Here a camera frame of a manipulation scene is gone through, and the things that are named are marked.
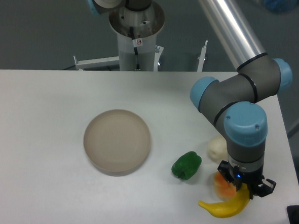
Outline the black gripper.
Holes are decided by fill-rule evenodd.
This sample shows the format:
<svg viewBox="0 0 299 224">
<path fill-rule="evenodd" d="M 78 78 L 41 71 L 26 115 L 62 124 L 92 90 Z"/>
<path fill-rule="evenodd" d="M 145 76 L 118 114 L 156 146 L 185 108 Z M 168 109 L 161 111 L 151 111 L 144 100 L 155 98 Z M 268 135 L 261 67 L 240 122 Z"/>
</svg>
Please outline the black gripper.
<svg viewBox="0 0 299 224">
<path fill-rule="evenodd" d="M 240 166 L 232 166 L 227 161 L 221 161 L 218 166 L 219 173 L 228 182 L 232 183 L 238 192 L 242 184 L 247 184 L 249 190 L 249 197 L 253 200 L 254 196 L 260 198 L 272 194 L 276 182 L 270 179 L 265 179 L 263 176 L 263 167 L 253 172 L 244 172 Z"/>
</svg>

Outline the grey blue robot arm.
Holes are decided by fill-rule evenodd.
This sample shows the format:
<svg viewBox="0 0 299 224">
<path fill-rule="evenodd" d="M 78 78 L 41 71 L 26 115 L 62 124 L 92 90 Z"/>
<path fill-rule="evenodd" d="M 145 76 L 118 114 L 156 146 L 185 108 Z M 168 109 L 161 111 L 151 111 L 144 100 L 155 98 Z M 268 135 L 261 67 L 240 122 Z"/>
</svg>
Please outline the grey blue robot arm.
<svg viewBox="0 0 299 224">
<path fill-rule="evenodd" d="M 198 0 L 237 74 L 224 81 L 199 79 L 190 92 L 197 110 L 225 138 L 228 159 L 218 167 L 236 189 L 248 187 L 250 197 L 271 194 L 276 183 L 263 176 L 268 133 L 267 116 L 258 102 L 283 91 L 292 82 L 288 63 L 267 55 L 235 0 Z M 164 25 L 164 12 L 153 0 L 87 0 L 97 14 L 109 13 L 119 45 L 119 67 L 126 71 L 156 69 L 150 38 Z"/>
</svg>

